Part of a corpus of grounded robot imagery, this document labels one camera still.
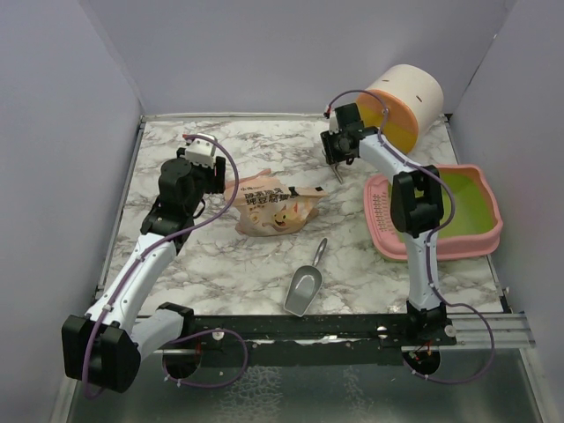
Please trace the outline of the metal bag sealing clip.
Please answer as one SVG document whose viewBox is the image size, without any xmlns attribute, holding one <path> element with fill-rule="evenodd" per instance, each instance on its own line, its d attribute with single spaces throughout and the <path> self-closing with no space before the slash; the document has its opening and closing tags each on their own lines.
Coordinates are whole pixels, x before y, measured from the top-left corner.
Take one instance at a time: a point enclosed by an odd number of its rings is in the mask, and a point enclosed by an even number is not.
<svg viewBox="0 0 564 423">
<path fill-rule="evenodd" d="M 344 182 L 344 180 L 343 180 L 342 175 L 341 175 L 340 172 L 339 172 L 338 163 L 331 165 L 330 168 L 331 168 L 333 174 L 336 176 L 338 182 L 339 182 L 340 184 L 342 184 L 342 183 Z"/>
</svg>

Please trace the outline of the pink cat litter bag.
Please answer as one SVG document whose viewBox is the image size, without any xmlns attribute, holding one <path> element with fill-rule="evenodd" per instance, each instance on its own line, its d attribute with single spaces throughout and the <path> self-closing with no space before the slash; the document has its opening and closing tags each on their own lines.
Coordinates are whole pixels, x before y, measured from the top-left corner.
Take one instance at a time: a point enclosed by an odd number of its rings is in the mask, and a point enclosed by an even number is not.
<svg viewBox="0 0 564 423">
<path fill-rule="evenodd" d="M 235 226 L 238 234 L 266 237 L 299 232 L 319 211 L 318 203 L 327 197 L 321 187 L 286 186 L 269 169 L 227 181 L 224 198 L 233 199 L 240 213 Z"/>
</svg>

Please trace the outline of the grey metal litter scoop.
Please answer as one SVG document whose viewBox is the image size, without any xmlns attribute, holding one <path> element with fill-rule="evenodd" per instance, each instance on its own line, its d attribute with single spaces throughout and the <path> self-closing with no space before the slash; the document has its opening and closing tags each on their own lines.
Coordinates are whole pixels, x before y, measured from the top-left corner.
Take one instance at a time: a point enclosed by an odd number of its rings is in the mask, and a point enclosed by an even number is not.
<svg viewBox="0 0 564 423">
<path fill-rule="evenodd" d="M 295 316 L 303 317 L 323 284 L 323 275 L 318 264 L 327 248 L 328 240 L 323 238 L 317 247 L 312 264 L 303 265 L 293 274 L 288 287 L 283 309 Z"/>
</svg>

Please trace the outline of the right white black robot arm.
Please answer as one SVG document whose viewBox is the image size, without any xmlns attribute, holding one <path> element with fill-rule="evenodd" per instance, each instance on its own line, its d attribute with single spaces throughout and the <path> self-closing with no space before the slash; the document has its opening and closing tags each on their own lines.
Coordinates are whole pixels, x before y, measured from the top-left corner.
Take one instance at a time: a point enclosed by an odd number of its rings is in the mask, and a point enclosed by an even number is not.
<svg viewBox="0 0 564 423">
<path fill-rule="evenodd" d="M 365 126 L 356 104 L 351 107 L 356 156 L 391 184 L 390 216 L 404 237 L 410 279 L 404 333 L 412 343 L 424 345 L 446 322 L 436 257 L 437 232 L 444 215 L 440 174 L 434 166 L 410 161 L 378 128 Z"/>
</svg>

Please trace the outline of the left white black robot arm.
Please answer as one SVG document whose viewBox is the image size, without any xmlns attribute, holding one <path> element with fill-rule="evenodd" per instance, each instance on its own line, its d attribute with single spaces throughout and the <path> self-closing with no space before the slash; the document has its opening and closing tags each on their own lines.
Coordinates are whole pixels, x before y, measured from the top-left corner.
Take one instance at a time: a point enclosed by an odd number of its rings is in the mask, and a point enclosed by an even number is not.
<svg viewBox="0 0 564 423">
<path fill-rule="evenodd" d="M 190 308 L 165 303 L 141 323 L 139 309 L 161 273 L 182 250 L 189 235 L 224 215 L 234 203 L 207 220 L 196 220 L 204 195 L 226 189 L 227 167 L 236 164 L 217 138 L 184 135 L 186 145 L 161 167 L 159 194 L 142 225 L 136 246 L 108 290 L 82 316 L 70 315 L 62 327 L 63 369 L 80 381 L 86 397 L 100 391 L 123 393 L 137 377 L 141 363 L 162 346 L 182 348 L 214 334 L 195 331 Z"/>
</svg>

